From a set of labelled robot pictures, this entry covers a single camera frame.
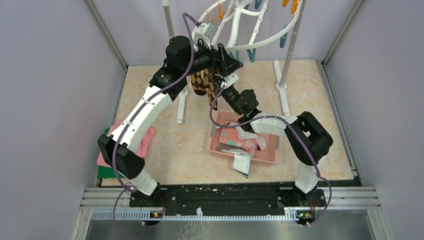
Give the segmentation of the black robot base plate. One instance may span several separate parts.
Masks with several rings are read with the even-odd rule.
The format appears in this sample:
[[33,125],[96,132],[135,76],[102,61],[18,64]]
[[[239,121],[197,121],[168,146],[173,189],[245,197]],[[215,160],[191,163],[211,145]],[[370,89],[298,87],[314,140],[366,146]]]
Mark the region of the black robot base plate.
[[325,207],[324,191],[303,193],[293,182],[159,185],[151,196],[139,191],[130,195],[129,206],[159,209],[158,217],[277,217],[297,210],[298,224],[313,222]]

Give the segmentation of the brown argyle sock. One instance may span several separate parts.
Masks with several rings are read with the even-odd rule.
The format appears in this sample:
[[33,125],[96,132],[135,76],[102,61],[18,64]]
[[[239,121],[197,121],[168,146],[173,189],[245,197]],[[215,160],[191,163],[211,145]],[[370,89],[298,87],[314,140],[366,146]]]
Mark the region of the brown argyle sock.
[[210,73],[208,69],[204,69],[202,71],[196,72],[190,75],[191,86],[194,90],[194,93],[198,96],[208,96],[209,106],[212,107],[213,110],[218,110],[218,102],[213,103],[216,97],[216,88],[213,80],[213,75]]

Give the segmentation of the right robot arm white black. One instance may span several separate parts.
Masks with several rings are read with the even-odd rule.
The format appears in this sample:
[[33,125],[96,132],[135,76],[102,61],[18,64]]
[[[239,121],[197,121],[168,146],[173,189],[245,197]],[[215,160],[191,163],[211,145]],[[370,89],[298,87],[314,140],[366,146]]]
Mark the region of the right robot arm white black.
[[329,153],[334,140],[323,125],[309,111],[304,111],[298,116],[271,115],[258,110],[258,101],[252,89],[238,92],[233,85],[229,85],[224,79],[214,77],[214,105],[219,97],[223,97],[226,103],[240,118],[235,124],[220,124],[215,120],[213,123],[220,128],[236,128],[252,134],[270,134],[286,137],[300,160],[299,172],[295,180],[296,190],[293,192],[293,200],[299,206],[307,206],[314,198],[313,191],[322,178],[319,162]]

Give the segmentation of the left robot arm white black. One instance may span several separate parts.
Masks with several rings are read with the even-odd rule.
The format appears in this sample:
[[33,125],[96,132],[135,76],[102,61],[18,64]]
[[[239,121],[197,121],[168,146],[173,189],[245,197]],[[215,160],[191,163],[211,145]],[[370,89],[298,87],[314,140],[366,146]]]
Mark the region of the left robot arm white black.
[[149,207],[160,202],[159,184],[145,169],[144,158],[135,153],[147,130],[187,86],[188,75],[209,70],[224,78],[243,67],[223,44],[217,48],[202,44],[195,50],[193,42],[183,35],[169,40],[165,55],[162,67],[152,76],[136,107],[115,131],[97,140],[104,161],[130,181],[128,191],[142,193],[141,200]]

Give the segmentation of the white black striped sock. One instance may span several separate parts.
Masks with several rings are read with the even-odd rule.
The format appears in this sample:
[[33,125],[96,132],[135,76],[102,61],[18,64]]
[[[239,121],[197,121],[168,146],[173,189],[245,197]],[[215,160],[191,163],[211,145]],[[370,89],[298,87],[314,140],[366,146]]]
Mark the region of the white black striped sock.
[[264,137],[245,131],[240,126],[234,127],[235,125],[235,122],[228,122],[225,124],[226,128],[221,128],[218,136],[220,144],[237,147],[248,153],[266,148],[267,142]]
[[222,153],[233,154],[232,167],[245,178],[249,177],[251,160],[254,157],[256,150],[247,152],[243,149],[223,149]]

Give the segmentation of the white oval clip hanger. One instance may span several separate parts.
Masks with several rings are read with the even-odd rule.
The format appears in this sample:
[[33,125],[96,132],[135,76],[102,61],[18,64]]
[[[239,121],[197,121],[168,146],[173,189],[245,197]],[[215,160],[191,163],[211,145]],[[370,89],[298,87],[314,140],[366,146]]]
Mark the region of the white oval clip hanger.
[[[247,9],[249,11],[254,11],[254,12],[260,11],[264,2],[265,2],[264,0],[253,0],[253,2],[248,6]],[[212,18],[214,18],[213,23],[212,23],[214,25],[214,28],[209,35],[210,41],[213,40],[213,37],[218,30],[219,24],[221,23],[221,20],[219,18],[220,12],[223,14],[224,11],[227,11],[229,3],[230,3],[230,1],[223,2],[221,4],[221,11],[219,11],[219,9],[217,7],[210,10],[210,12],[208,14],[208,18],[209,18],[209,20],[212,20]],[[254,42],[258,43],[260,41],[268,39],[269,37],[274,36],[275,34],[279,33],[286,25],[288,25],[291,22],[291,20],[293,19],[293,15],[291,14],[291,7],[292,7],[292,0],[280,0],[280,1],[278,1],[277,10],[281,10],[284,17],[286,17],[287,19],[283,23],[275,23],[274,24],[274,27],[276,27],[276,32],[273,33],[272,35],[270,35],[270,36],[260,36],[260,30],[262,28],[264,28],[266,23],[270,22],[269,18],[272,16],[271,12],[273,10],[273,6],[272,6],[272,2],[269,0],[269,2],[267,4],[266,12],[263,15],[263,20],[261,22],[260,28],[258,30],[258,33],[256,35]],[[249,44],[249,41],[251,39],[251,35],[253,33],[253,30],[255,28],[257,19],[258,18],[255,17],[255,16],[249,16],[249,15],[245,15],[245,14],[241,15],[240,25],[239,25],[239,30],[238,30],[238,36],[237,36],[237,40],[236,40],[236,43],[235,43],[236,47],[240,47],[242,45]],[[198,22],[199,23],[206,23],[206,22],[209,23],[207,17],[205,17],[204,20],[198,19]],[[226,48],[226,50],[228,52],[234,53],[234,50],[230,50],[230,47],[227,46],[228,41],[229,41],[229,37],[231,35],[231,28],[232,28],[232,20],[229,20],[225,23],[224,27],[222,28],[220,36],[218,37],[218,40],[215,43],[215,45],[214,46],[210,45],[210,46],[207,46],[207,47],[208,48],[210,48],[210,47],[217,48],[218,43],[221,43],[221,44],[224,45],[224,47]]]

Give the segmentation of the white black striped sock front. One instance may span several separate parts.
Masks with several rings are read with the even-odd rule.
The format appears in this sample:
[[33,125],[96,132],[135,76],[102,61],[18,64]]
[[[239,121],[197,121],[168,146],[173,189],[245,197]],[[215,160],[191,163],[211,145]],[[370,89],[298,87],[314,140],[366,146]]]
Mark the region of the white black striped sock front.
[[248,153],[266,148],[267,142],[264,137],[245,131],[240,126],[234,127],[235,125],[235,122],[228,122],[225,124],[226,128],[221,128],[218,136],[220,144],[237,147]]

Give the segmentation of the pink dotted sock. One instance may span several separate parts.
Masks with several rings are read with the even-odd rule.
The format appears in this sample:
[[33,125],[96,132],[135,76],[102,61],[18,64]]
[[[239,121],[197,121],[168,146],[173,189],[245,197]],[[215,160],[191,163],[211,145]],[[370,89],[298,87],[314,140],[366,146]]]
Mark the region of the pink dotted sock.
[[259,136],[246,132],[240,127],[223,128],[218,138],[217,151],[224,149],[242,149],[247,152],[260,150]]

